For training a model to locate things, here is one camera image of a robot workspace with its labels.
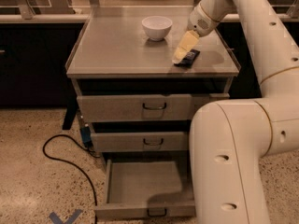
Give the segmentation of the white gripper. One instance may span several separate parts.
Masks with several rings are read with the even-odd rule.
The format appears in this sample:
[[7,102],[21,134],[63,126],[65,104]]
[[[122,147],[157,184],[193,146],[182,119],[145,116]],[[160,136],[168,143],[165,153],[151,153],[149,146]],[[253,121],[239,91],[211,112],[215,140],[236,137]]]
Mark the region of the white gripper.
[[172,58],[173,63],[180,63],[189,51],[197,45],[199,36],[209,35],[223,19],[223,10],[215,6],[198,4],[188,19],[188,29],[178,43]]

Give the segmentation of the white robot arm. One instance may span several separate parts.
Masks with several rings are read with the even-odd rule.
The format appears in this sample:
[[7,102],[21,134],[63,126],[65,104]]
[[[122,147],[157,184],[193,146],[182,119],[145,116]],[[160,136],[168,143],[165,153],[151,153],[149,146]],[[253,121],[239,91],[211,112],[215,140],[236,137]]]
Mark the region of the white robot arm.
[[172,58],[180,63],[236,12],[261,97],[202,106],[190,129],[198,224],[270,224],[259,159],[299,147],[299,48],[267,0],[201,0]]

